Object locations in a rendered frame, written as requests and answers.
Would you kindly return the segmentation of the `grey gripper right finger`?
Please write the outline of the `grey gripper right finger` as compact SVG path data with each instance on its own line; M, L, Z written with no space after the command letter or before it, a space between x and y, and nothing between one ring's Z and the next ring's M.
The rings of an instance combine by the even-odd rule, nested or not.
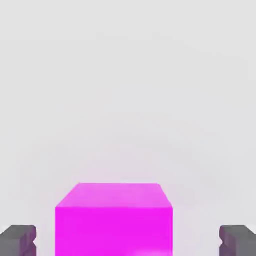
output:
M219 256L256 256L256 234L245 225L222 225Z

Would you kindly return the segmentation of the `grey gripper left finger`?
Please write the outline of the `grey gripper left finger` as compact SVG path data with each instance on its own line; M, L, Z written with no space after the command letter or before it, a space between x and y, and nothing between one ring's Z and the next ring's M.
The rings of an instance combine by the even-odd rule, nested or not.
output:
M11 225L0 234L0 256L37 256L34 225Z

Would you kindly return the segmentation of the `small magenta cube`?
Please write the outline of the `small magenta cube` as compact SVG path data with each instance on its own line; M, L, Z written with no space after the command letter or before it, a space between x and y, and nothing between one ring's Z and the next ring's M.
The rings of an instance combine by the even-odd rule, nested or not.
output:
M79 183L55 208L55 256L173 256L173 206L157 183Z

